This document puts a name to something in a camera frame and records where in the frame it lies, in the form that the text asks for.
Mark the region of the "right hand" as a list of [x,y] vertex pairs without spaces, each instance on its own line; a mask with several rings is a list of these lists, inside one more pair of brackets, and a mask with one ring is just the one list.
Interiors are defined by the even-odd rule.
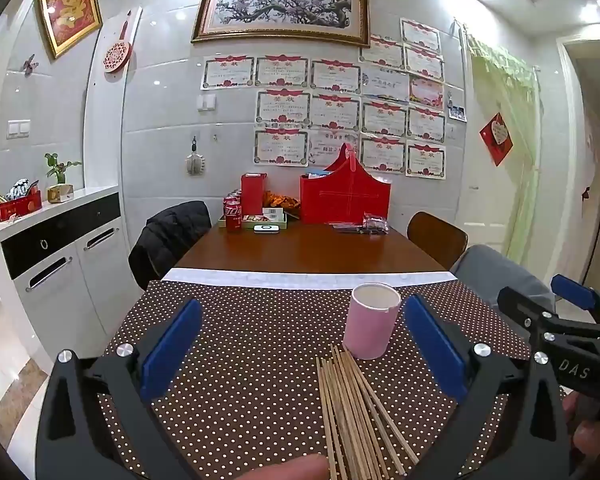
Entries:
[[600,479],[600,420],[581,417],[584,408],[592,408],[592,402],[575,391],[562,400],[569,424],[570,479]]

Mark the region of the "left hand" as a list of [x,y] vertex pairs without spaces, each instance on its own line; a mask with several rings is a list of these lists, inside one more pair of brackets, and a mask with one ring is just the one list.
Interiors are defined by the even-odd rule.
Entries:
[[325,456],[312,454],[288,462],[253,469],[238,480],[324,480],[329,478],[329,464]]

